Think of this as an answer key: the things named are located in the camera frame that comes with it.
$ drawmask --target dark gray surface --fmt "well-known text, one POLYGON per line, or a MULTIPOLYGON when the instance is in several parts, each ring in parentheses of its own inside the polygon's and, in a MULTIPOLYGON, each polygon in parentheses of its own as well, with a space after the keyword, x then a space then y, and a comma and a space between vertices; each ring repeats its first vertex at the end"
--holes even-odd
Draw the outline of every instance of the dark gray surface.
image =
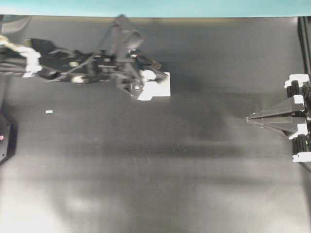
MULTIPOLYGON (((110 21, 33 17, 18 36, 90 51, 110 21)), ((286 139, 244 119, 303 72, 297 19, 133 22, 170 98, 2 80, 18 139, 0 166, 0 232, 310 232, 309 174, 286 139)))

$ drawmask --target cable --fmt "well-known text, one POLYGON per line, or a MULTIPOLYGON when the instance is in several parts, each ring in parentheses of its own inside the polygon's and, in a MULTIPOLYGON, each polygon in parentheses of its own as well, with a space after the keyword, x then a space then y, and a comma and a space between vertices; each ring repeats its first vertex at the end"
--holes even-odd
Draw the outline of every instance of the cable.
POLYGON ((16 68, 21 68, 20 66, 18 66, 18 65, 16 65, 16 64, 6 63, 6 62, 1 62, 1 66, 4 66, 4 67, 16 67, 16 68))
POLYGON ((92 62, 94 57, 96 55, 98 55, 98 52, 101 50, 102 46, 104 45, 107 37, 110 34, 110 30, 111 30, 112 26, 110 25, 106 31, 106 33, 104 34, 103 38, 101 39, 101 41, 99 42, 95 52, 89 57, 87 58, 84 62, 82 62, 80 65, 78 65, 75 68, 70 69, 69 71, 67 71, 66 73, 62 74, 60 77, 58 77, 57 79, 51 80, 51 81, 59 81, 62 80, 64 78, 66 78, 69 74, 71 74, 72 72, 76 71, 77 69, 80 69, 81 67, 87 65, 88 63, 92 62))
POLYGON ((25 72, 25 68, 18 67, 0 67, 0 72, 25 72))
POLYGON ((298 18, 298 34, 304 61, 305 73, 311 74, 311 56, 308 38, 308 19, 307 17, 298 18))

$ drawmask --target white object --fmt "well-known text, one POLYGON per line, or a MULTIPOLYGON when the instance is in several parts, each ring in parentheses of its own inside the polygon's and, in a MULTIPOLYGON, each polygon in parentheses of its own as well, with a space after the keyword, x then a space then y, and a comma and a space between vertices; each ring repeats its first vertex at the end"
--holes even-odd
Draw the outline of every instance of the white object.
POLYGON ((311 152, 300 152, 298 154, 293 155, 293 162, 311 162, 311 152))
POLYGON ((289 136, 288 139, 292 140, 295 137, 298 137, 298 135, 300 134, 304 134, 307 135, 308 134, 308 127, 307 127, 307 123, 303 123, 303 124, 297 124, 297 132, 295 132, 294 134, 292 134, 291 136, 289 136))
POLYGON ((145 82, 156 79, 156 74, 149 69, 140 70, 140 75, 143 77, 145 82))
POLYGON ((303 107, 305 107, 305 101, 303 99, 303 96, 302 95, 294 95, 294 101, 295 101, 295 104, 303 104, 303 107))
POLYGON ((80 75, 80 76, 74 76, 72 79, 71 79, 71 82, 72 83, 84 83, 84 80, 83 80, 84 76, 80 75))
MULTIPOLYGON (((160 83, 154 81, 146 82, 142 93, 138 97, 138 100, 148 101, 151 100, 152 97, 171 96, 171 76, 169 72, 166 72, 165 74, 167 74, 166 80, 163 80, 160 83)), ((150 78, 151 80, 153 78, 153 75, 150 72, 144 73, 144 75, 146 75, 144 76, 145 78, 150 78)))
POLYGON ((42 66, 39 64, 39 57, 41 57, 41 54, 33 48, 14 44, 3 35, 0 35, 0 45, 4 45, 8 49, 13 50, 26 58, 26 73, 23 75, 23 78, 31 77, 42 69, 42 66))
POLYGON ((303 83, 309 81, 308 74, 291 74, 290 78, 285 82, 284 88, 292 86, 292 81, 298 81, 299 87, 303 86, 303 83))
POLYGON ((77 62, 69 62, 70 67, 77 67, 78 65, 79 65, 79 63, 77 63, 77 62))

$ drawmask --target wires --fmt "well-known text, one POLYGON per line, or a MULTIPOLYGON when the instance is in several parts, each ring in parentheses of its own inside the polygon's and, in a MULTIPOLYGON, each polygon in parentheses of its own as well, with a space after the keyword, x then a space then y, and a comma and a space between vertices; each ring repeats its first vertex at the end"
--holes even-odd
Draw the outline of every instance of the wires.
POLYGON ((310 44, 308 36, 308 18, 299 17, 298 18, 298 34, 301 44, 301 51, 304 61, 305 73, 311 74, 311 53, 310 44))
POLYGON ((106 42, 109 34, 110 34, 110 31, 111 31, 111 28, 112 26, 110 25, 109 28, 107 29, 106 33, 104 34, 103 38, 101 39, 101 41, 99 42, 95 52, 89 57, 87 58, 84 62, 82 62, 80 65, 78 65, 77 67, 75 68, 72 68, 70 70, 68 70, 66 73, 63 73, 61 76, 59 76, 58 78, 54 79, 53 81, 59 81, 59 80, 62 80, 64 78, 66 78, 69 74, 71 74, 72 72, 80 69, 81 67, 89 64, 90 62, 93 61, 94 57, 96 55, 98 55, 98 52, 101 50, 101 47, 104 45, 104 43, 106 42))

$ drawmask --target black cable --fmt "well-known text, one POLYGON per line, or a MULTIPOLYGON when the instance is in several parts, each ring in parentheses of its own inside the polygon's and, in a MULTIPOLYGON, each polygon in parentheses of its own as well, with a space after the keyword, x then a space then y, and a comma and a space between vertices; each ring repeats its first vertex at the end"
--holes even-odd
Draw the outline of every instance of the black cable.
POLYGON ((17 64, 13 64, 13 63, 6 63, 6 62, 1 62, 1 66, 0 67, 16 67, 16 68, 23 68, 17 64))
POLYGON ((305 73, 311 74, 311 56, 310 56, 307 17, 298 18, 298 34, 304 61, 305 73))
POLYGON ((25 73, 25 68, 0 67, 0 72, 24 72, 25 73))

